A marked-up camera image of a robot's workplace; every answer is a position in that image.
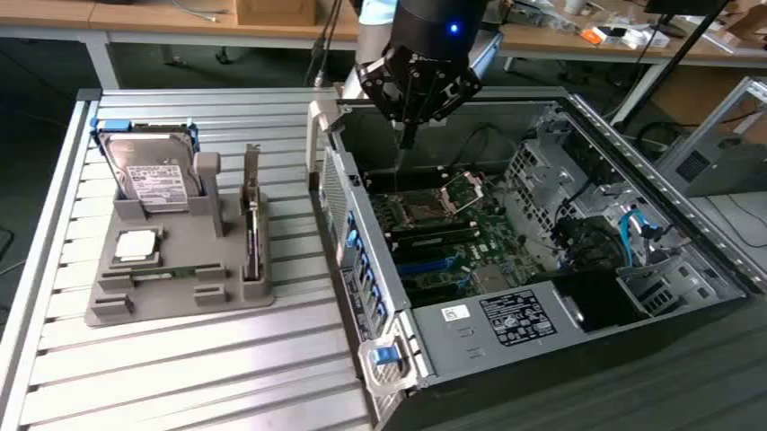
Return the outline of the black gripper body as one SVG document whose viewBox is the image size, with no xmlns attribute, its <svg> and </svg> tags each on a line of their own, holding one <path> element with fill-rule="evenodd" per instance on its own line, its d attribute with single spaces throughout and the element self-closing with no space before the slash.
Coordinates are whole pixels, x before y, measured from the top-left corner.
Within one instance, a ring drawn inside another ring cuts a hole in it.
<svg viewBox="0 0 767 431">
<path fill-rule="evenodd" d="M 464 64 L 484 15 L 480 0 L 396 2 L 389 48 L 392 57 L 413 54 Z"/>
</svg>

